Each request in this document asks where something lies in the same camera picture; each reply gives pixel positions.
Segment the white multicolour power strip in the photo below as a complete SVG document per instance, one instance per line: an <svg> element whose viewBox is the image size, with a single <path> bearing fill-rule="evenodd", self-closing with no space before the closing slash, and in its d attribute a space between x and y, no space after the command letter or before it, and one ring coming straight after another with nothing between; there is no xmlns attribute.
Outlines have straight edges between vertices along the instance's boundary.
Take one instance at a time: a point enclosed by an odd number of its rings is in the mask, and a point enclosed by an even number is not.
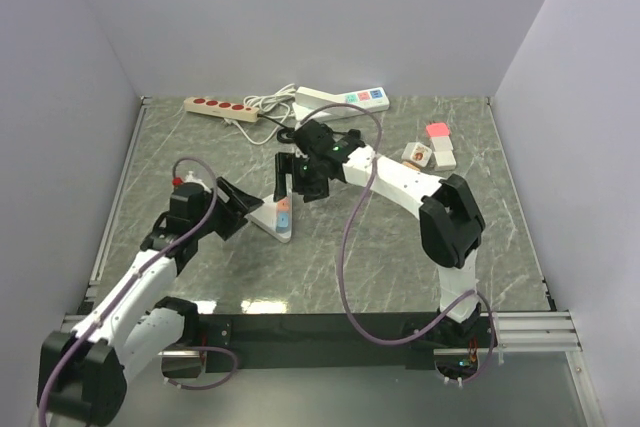
<svg viewBox="0 0 640 427"><path fill-rule="evenodd" d="M344 96L343 103L337 103L337 107L323 110L314 116L319 121L329 121L347 117L362 115L358 109L350 108L350 105L362 108L364 111L377 113L389 109L390 100L382 87L358 90L337 94Z"/></svg>

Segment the pink plug adapter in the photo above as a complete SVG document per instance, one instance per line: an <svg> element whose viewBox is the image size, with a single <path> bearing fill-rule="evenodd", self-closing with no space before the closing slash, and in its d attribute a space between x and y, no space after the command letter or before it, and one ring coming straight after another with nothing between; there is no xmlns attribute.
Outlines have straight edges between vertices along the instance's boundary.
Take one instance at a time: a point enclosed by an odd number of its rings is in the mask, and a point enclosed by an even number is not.
<svg viewBox="0 0 640 427"><path fill-rule="evenodd" d="M438 122L428 124L425 128L426 134L429 138L449 137L450 130L446 123Z"/></svg>

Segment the white cube plug adapter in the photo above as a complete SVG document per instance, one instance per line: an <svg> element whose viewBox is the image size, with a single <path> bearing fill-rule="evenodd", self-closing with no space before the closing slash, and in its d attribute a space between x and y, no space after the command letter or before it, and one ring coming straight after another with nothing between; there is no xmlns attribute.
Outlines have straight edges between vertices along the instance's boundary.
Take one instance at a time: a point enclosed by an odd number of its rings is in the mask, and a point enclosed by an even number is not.
<svg viewBox="0 0 640 427"><path fill-rule="evenodd" d="M449 171L456 168L457 163L449 136L432 137L431 148L436 171Z"/></svg>

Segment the white triangular strip base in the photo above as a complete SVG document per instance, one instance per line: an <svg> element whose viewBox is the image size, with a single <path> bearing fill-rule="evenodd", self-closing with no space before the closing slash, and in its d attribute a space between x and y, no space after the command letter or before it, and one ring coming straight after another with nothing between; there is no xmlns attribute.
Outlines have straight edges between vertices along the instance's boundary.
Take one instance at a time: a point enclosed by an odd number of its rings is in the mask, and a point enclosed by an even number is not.
<svg viewBox="0 0 640 427"><path fill-rule="evenodd" d="M264 205L258 208L256 211L250 213L248 215L248 219L251 223L261 228L263 231L274 237L279 242L286 244L291 240L292 230L293 230L293 204L292 204L293 193L289 192L284 198L287 198L290 201L291 208L288 212L290 215L291 221L291 229L289 232L285 234L277 233L275 230L276 224L276 214L279 212L277 210L277 203L280 201L274 201L273 195L267 195L262 200L264 201Z"/></svg>

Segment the salmon plug adapter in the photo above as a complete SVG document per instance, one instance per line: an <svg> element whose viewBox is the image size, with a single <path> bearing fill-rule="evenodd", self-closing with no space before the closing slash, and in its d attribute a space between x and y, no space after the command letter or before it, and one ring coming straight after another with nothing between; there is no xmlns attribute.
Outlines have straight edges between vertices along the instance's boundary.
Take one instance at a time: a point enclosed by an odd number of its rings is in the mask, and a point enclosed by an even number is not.
<svg viewBox="0 0 640 427"><path fill-rule="evenodd" d="M281 199L277 203L277 210L279 212L289 212L291 208L290 201L287 198Z"/></svg>

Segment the blue plug adapter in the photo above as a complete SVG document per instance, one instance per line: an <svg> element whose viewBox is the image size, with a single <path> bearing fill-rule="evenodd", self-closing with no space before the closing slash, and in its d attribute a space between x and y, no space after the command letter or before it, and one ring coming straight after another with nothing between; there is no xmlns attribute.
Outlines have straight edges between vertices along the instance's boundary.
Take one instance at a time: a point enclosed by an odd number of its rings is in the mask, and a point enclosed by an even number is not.
<svg viewBox="0 0 640 427"><path fill-rule="evenodd" d="M276 214L275 230L277 233L285 234L291 229L290 215L288 212L278 212Z"/></svg>

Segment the white fruit print plug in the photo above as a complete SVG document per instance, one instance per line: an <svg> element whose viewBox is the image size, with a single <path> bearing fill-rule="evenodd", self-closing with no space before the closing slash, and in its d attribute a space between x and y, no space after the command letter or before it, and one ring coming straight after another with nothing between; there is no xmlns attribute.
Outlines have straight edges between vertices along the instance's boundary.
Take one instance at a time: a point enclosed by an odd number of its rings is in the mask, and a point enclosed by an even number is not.
<svg viewBox="0 0 640 427"><path fill-rule="evenodd" d="M428 165L432 155L433 150L429 146L421 142L409 142L402 152L401 159L403 162L424 168Z"/></svg>

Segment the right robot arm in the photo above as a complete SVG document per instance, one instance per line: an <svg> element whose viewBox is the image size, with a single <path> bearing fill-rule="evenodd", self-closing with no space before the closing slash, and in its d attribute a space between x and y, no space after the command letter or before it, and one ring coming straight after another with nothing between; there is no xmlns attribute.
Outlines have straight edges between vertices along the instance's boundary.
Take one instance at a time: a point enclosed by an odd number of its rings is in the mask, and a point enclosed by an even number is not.
<svg viewBox="0 0 640 427"><path fill-rule="evenodd" d="M374 192L418 220L422 249L438 267L440 337L452 346L464 344L480 317L475 263L486 226L466 180L412 170L379 154L357 129L338 134L309 120L280 128L277 139L294 150L275 157L275 201L288 192L306 203L325 199L330 181L337 180Z"/></svg>

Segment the wooden power strip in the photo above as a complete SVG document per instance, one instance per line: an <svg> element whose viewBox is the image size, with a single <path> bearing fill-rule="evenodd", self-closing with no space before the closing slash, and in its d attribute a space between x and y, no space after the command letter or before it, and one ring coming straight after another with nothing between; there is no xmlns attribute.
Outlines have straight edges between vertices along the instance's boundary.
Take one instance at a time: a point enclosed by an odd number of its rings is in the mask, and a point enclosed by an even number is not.
<svg viewBox="0 0 640 427"><path fill-rule="evenodd" d="M247 123L257 122L259 114L255 107L209 97L187 97L183 101L183 109L188 113Z"/></svg>

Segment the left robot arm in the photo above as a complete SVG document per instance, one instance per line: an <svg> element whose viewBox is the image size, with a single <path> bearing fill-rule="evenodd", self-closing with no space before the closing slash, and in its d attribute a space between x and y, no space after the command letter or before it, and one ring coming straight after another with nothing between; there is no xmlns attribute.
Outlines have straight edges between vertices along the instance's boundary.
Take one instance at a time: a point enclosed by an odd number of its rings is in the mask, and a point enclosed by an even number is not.
<svg viewBox="0 0 640 427"><path fill-rule="evenodd" d="M213 186L188 176L175 179L168 209L141 242L116 286L67 332L54 331L40 353L39 421L48 413L93 426L108 425L129 383L161 351L193 346L201 332L195 303L163 291L210 234L229 239L263 200L223 178Z"/></svg>

